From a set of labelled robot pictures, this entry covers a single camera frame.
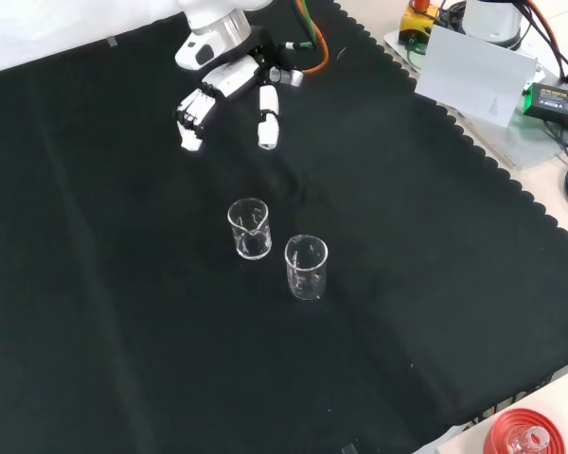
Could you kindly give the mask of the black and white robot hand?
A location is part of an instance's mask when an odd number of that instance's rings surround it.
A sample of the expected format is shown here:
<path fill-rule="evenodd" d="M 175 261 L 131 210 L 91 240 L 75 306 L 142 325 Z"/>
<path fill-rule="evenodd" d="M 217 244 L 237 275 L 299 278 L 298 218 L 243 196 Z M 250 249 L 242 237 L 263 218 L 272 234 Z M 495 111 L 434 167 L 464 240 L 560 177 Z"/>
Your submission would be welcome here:
<path fill-rule="evenodd" d="M 279 139 L 279 97 L 275 86 L 294 79 L 295 73 L 284 68 L 279 47 L 270 33 L 254 26 L 248 52 L 209 70 L 178 105 L 176 119 L 181 148 L 199 151 L 212 111 L 225 100 L 258 88 L 257 144 L 266 150 L 274 149 Z"/>

